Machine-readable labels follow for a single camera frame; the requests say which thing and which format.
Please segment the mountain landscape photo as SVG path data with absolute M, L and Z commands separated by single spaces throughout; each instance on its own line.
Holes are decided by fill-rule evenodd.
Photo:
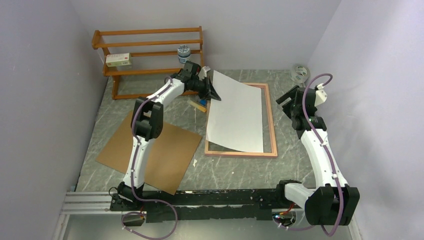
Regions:
M 221 100 L 210 101 L 206 140 L 240 152 L 263 153 L 261 89 L 216 70 L 212 85 Z

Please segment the pink picture frame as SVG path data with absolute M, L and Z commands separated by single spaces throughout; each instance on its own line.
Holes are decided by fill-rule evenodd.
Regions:
M 215 151 L 210 150 L 210 142 L 204 140 L 204 154 L 206 156 L 216 156 L 216 157 L 225 157 L 225 158 L 265 158 L 265 159 L 275 159 L 278 157 L 278 148 L 275 134 L 274 118 L 271 106 L 271 97 L 270 89 L 267 83 L 252 83 L 244 82 L 245 85 L 260 88 L 263 90 L 265 105 L 266 105 L 266 115 L 268 122 L 269 130 L 269 139 L 270 139 L 270 148 L 271 152 L 241 152 L 241 151 Z

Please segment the brown backing board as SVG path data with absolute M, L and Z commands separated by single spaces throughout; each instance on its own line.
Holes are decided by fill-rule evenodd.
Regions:
M 130 111 L 96 158 L 97 162 L 123 174 L 127 171 L 133 148 L 132 115 Z M 145 183 L 174 195 L 201 139 L 197 133 L 165 122 L 148 157 Z

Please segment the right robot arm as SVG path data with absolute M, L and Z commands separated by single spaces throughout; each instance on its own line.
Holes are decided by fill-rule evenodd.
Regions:
M 292 128 L 308 154 L 315 176 L 315 189 L 306 188 L 296 180 L 282 180 L 275 193 L 275 202 L 282 208 L 291 203 L 304 210 L 313 226 L 347 226 L 360 199 L 359 190 L 349 186 L 332 153 L 327 126 L 316 115 L 317 106 L 327 95 L 323 90 L 295 86 L 276 102 L 291 120 Z

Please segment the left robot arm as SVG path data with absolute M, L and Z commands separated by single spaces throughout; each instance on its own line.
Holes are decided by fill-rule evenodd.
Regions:
M 117 187 L 117 195 L 130 210 L 142 206 L 147 161 L 155 140 L 162 133 L 165 107 L 186 91 L 197 92 L 202 100 L 221 100 L 208 76 L 209 71 L 208 66 L 187 61 L 178 72 L 167 76 L 164 85 L 155 93 L 136 99 L 130 123 L 130 160 Z

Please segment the clear tape roll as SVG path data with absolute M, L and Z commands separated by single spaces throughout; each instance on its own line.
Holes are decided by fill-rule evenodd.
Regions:
M 310 76 L 311 72 L 309 68 L 301 64 L 294 64 L 290 70 L 291 80 L 298 84 L 305 83 Z

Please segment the small blue white jar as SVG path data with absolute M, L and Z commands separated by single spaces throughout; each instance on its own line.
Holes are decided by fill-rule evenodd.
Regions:
M 185 64 L 187 61 L 190 61 L 191 49 L 187 44 L 182 44 L 177 48 L 177 57 L 178 61 L 181 64 Z

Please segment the wooden shelf rack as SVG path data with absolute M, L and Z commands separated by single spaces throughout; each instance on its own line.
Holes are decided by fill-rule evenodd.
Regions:
M 198 27 L 183 28 L 162 28 L 162 29 L 142 29 L 142 30 L 117 30 L 117 31 L 99 31 L 95 30 L 91 40 L 93 49 L 102 49 L 104 58 L 111 54 L 111 48 L 134 48 L 134 47 L 154 47 L 167 46 L 178 47 L 180 45 L 198 46 L 191 49 L 191 53 L 199 55 L 200 65 L 205 64 L 203 53 L 203 29 Z M 106 77 L 112 77 L 111 97 L 113 100 L 136 99 L 138 97 L 147 97 L 148 93 L 137 94 L 118 94 L 119 85 L 122 76 L 132 75 L 157 75 L 173 74 L 179 71 L 181 67 L 159 67 L 159 68 L 118 68 L 107 63 L 103 64 L 102 73 Z

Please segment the white green cardboard box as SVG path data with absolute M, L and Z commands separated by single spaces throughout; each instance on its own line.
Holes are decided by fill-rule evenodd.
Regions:
M 108 67 L 120 67 L 132 65 L 132 56 L 130 53 L 108 54 L 105 59 Z

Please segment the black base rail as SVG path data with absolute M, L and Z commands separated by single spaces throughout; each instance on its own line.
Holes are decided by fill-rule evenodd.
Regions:
M 112 212 L 144 212 L 147 223 L 188 220 L 255 219 L 270 221 L 291 202 L 278 189 L 178 190 L 174 195 L 145 190 L 146 202 L 131 203 L 117 193 L 111 196 Z

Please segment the aluminium extrusion frame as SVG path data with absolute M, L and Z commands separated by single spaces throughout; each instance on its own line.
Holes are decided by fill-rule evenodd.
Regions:
M 164 221 L 256 219 L 274 220 L 280 228 L 306 231 L 314 226 L 332 223 L 336 213 L 326 214 L 324 207 L 313 209 L 313 220 L 302 226 L 306 214 L 299 206 L 284 198 L 280 187 L 275 189 L 212 189 L 178 190 L 169 194 L 160 190 L 143 192 L 145 201 L 131 201 L 116 192 L 68 192 L 65 196 L 53 239 L 65 235 L 71 215 L 121 215 L 135 212 L 137 220 L 125 220 L 128 226 Z

